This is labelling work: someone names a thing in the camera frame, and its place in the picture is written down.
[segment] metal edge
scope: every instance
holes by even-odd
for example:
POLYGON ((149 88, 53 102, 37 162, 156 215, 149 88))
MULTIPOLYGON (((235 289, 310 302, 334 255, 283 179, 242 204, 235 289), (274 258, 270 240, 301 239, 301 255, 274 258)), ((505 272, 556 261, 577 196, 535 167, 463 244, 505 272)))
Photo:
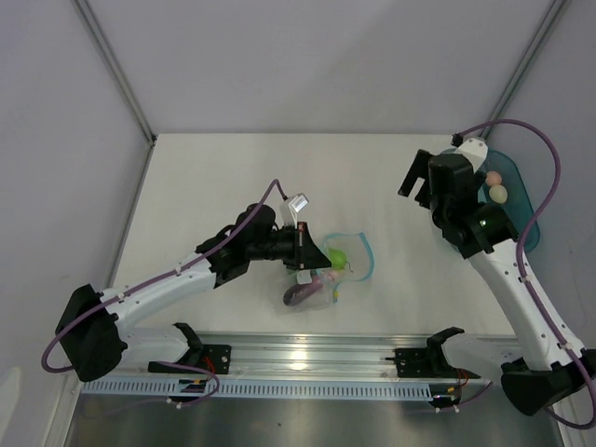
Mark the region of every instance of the metal edge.
POLYGON ((139 199, 141 198, 142 186, 144 185, 145 178, 147 177, 147 171, 149 170, 149 165, 151 164, 151 158, 153 156, 155 147, 155 144, 152 143, 149 147, 149 151, 147 152, 147 156, 145 157, 145 160, 143 162, 141 175, 139 176, 139 180, 137 181, 134 196, 129 206, 129 212, 127 213, 126 221, 124 222, 124 226, 122 227, 122 231, 120 232, 120 236, 118 237, 118 243, 115 249, 114 258, 110 263, 110 270, 108 271, 108 275, 106 277, 106 280, 104 281, 106 287, 112 287, 114 285, 115 276, 118 271, 118 267, 120 266, 120 261, 122 259, 122 253, 124 252, 124 247, 129 236, 130 226, 132 225, 134 212, 137 209, 139 199))
MULTIPOLYGON (((501 92, 499 99, 493 107, 493 110, 488 115, 487 121, 503 117, 509 105, 516 97, 535 61, 544 49, 549 37, 561 21, 562 16, 567 11, 572 0, 553 0, 550 7, 545 12, 542 20, 538 24, 536 31, 527 47, 523 51, 520 60, 518 61, 515 70, 501 92)), ((485 128, 481 137, 486 140, 493 131, 494 126, 485 128)))
POLYGON ((156 135, 151 129, 147 117, 142 111, 139 102, 137 101, 130 82, 127 80, 122 66, 118 62, 118 59, 108 41, 105 33, 103 32, 102 26, 100 25, 91 5, 88 0, 71 0, 76 13, 81 19, 83 26, 87 29, 89 37, 93 41, 98 54, 103 60, 105 68, 112 77, 116 88, 118 89, 122 100, 132 113, 142 135, 147 140, 147 143, 153 144, 156 139, 156 135))
POLYGON ((50 417, 45 440, 41 444, 44 447, 63 447, 75 414, 81 388, 82 384, 74 374, 62 377, 61 393, 50 417))

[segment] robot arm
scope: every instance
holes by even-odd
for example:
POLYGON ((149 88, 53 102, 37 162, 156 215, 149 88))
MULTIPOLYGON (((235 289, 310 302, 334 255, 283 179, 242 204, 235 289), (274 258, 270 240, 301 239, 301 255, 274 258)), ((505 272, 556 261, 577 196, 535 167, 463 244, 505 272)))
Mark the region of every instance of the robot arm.
POLYGON ((518 234, 505 212, 478 201, 484 175, 478 167, 487 154, 486 144, 476 138, 463 142, 453 154, 433 156, 418 151, 399 194, 408 196, 418 178, 424 184, 415 200, 431 212, 433 223, 484 278, 518 337, 521 349, 502 350, 463 330, 451 328, 431 337, 428 348, 437 369, 461 368, 488 378, 504 388, 513 405, 534 414, 570 394, 585 381, 571 361, 571 349, 596 375, 596 350, 586 349, 564 324, 542 289, 525 256, 526 278, 520 278, 516 260, 518 234), (540 314, 523 283, 532 284, 566 346, 561 346, 540 314))
POLYGON ((275 212, 265 205, 244 224, 258 206, 250 205, 234 225, 228 225, 155 277, 101 292, 95 292, 90 285, 74 291, 56 334, 94 306, 117 300, 61 338, 61 346, 79 379, 96 380, 118 365, 146 367, 154 360, 198 366, 202 344, 188 325, 176 323, 164 331, 135 329, 136 325, 184 298, 238 278, 248 271, 251 261, 281 260, 293 270, 331 267, 313 242, 306 222, 297 220, 297 212, 306 202, 303 195, 287 199, 282 206, 284 226, 279 229, 274 229, 275 212), (240 231, 236 237, 224 244, 227 233, 237 229, 240 231))

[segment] white tag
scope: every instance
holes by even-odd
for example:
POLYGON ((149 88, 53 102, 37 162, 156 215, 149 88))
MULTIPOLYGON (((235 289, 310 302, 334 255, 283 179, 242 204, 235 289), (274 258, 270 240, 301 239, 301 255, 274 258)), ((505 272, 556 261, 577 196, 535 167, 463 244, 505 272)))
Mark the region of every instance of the white tag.
POLYGON ((296 274, 296 282, 298 284, 310 284, 313 282, 313 278, 310 276, 310 270, 300 270, 296 274))

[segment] plastic bag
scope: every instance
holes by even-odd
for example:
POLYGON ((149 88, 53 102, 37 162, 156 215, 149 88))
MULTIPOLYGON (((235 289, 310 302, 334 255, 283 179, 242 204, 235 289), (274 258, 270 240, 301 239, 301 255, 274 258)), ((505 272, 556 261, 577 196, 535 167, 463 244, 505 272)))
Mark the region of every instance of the plastic bag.
POLYGON ((332 233, 320 248, 332 267, 294 273, 293 284, 283 294, 284 305, 303 310, 335 304, 342 284, 365 281, 373 274, 373 250, 364 233, 332 233))

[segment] green object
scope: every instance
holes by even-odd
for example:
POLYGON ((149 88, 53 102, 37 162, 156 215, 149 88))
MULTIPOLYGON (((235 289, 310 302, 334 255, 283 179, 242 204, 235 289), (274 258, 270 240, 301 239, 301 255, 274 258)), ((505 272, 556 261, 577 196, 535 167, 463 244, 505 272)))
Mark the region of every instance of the green object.
POLYGON ((345 257, 345 253, 341 250, 329 249, 327 257, 332 262, 332 268, 335 270, 341 270, 347 264, 347 257, 345 257))

